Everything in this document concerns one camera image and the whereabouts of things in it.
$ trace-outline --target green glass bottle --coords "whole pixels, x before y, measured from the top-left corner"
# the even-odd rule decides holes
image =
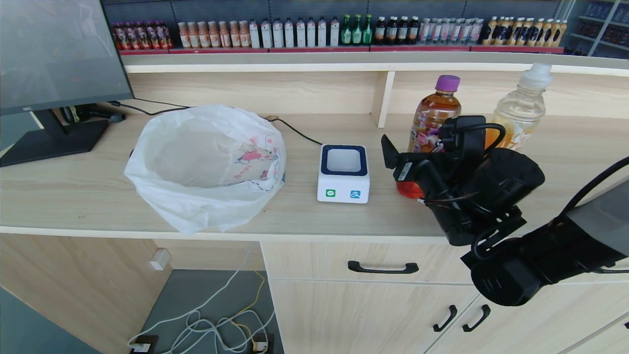
[[[352,44],[359,45],[362,42],[362,30],[360,29],[360,15],[356,14],[354,19],[354,30],[352,31]]]
[[[350,29],[350,15],[346,14],[341,28],[341,44],[350,45],[352,43],[352,30]]]
[[[362,43],[371,44],[371,15],[367,14],[365,19],[365,27],[362,30]]]

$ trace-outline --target computer monitor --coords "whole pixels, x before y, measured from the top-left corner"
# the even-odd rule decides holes
[[[0,1],[0,115],[31,112],[0,167],[91,151],[107,120],[62,125],[52,108],[133,98],[100,0]]]

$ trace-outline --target bottle with purple cap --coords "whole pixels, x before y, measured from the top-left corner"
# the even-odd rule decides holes
[[[408,152],[442,152],[439,128],[446,119],[461,114],[461,104],[454,96],[461,79],[453,75],[441,75],[437,79],[435,93],[424,98],[417,106],[411,128]],[[400,194],[409,198],[423,198],[415,182],[397,182]]]

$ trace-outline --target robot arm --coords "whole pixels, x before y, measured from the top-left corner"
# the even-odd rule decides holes
[[[629,164],[625,158],[588,183],[547,225],[505,239],[526,221],[516,206],[544,182],[539,166],[518,152],[484,150],[482,116],[446,120],[439,136],[445,152],[398,153],[382,136],[387,168],[397,181],[415,181],[449,243],[470,246],[461,257],[474,285],[490,301],[519,306],[545,285],[602,270],[629,255],[629,178],[588,203],[576,204],[600,181]]]

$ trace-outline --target white cable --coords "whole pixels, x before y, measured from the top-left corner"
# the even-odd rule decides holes
[[[210,302],[214,297],[216,297],[221,291],[223,291],[225,288],[227,288],[227,286],[229,286],[229,284],[231,283],[231,281],[236,277],[236,274],[238,274],[238,272],[242,269],[242,267],[245,265],[245,263],[247,262],[247,258],[249,258],[249,254],[251,253],[251,250],[253,250],[253,247],[251,247],[249,249],[249,251],[247,251],[247,254],[245,255],[245,259],[242,261],[242,263],[240,263],[240,266],[238,267],[238,269],[236,269],[236,271],[234,272],[234,274],[231,275],[231,277],[227,280],[227,282],[225,283],[225,285],[223,287],[221,287],[220,289],[218,289],[212,296],[210,296],[203,304],[201,304],[200,306],[197,306],[195,308],[193,308],[192,310],[188,311],[185,314],[182,314],[180,316],[177,317],[173,317],[171,319],[164,319],[162,321],[159,321],[158,323],[154,324],[151,328],[147,329],[146,331],[143,331],[141,333],[136,334],[135,336],[133,336],[131,339],[129,339],[129,341],[126,343],[126,345],[131,348],[134,349],[134,345],[131,344],[131,341],[135,340],[136,338],[138,338],[139,336],[146,334],[148,332],[150,332],[151,330],[153,330],[155,327],[159,326],[162,323],[167,323],[167,322],[172,322],[172,321],[176,321],[178,319],[182,319],[183,317],[186,317],[186,328],[184,328],[183,331],[181,331],[181,333],[179,333],[179,336],[177,336],[177,339],[175,339],[175,341],[173,342],[172,346],[170,347],[169,351],[165,351],[162,354],[175,354],[174,350],[181,344],[183,343],[184,340],[186,340],[186,338],[188,338],[188,336],[191,333],[202,333],[201,337],[199,337],[199,339],[197,339],[191,346],[189,346],[187,349],[185,349],[184,351],[177,353],[177,354],[185,354],[187,353],[190,349],[192,349],[197,343],[199,343],[207,334],[210,333],[214,333],[214,350],[215,353],[218,354],[218,342],[221,343],[221,346],[223,347],[224,350],[227,351],[231,351],[233,353],[243,353],[246,349],[247,349],[247,343],[253,338],[253,336],[258,333],[259,331],[263,331],[264,332],[264,336],[265,339],[267,341],[267,343],[269,342],[269,337],[267,335],[267,330],[266,327],[269,325],[269,323],[271,322],[271,320],[273,319],[273,317],[275,316],[275,309],[273,310],[273,313],[271,314],[271,316],[269,317],[269,320],[266,323],[262,323],[262,320],[260,319],[260,316],[258,316],[258,314],[253,311],[253,310],[246,310],[243,311],[241,313],[235,314],[232,317],[222,317],[220,320],[218,320],[217,325],[214,325],[212,322],[210,322],[207,319],[202,319],[201,318],[201,311],[200,308],[204,307],[205,305],[208,304],[208,302]],[[243,341],[243,343],[240,343],[239,345],[236,346],[226,346],[225,342],[223,341],[222,336],[220,335],[220,333],[218,332],[218,328],[221,327],[222,325],[226,324],[226,323],[231,323],[232,320],[234,320],[236,317],[241,316],[243,314],[246,313],[252,313],[254,314],[254,316],[257,318],[258,322],[260,322],[261,327],[256,329],[255,331],[253,331],[251,333],[251,335],[249,337],[247,337],[247,335],[245,334],[245,332],[242,330],[241,327],[236,326],[237,329],[240,331],[240,333],[242,334],[243,338],[245,338],[245,340]],[[199,318],[194,321],[193,323],[188,323],[188,321],[190,320],[190,316],[192,314],[197,314],[199,316]],[[197,329],[196,327],[201,324],[201,323],[206,323],[209,324],[210,328],[204,328],[204,329]]]

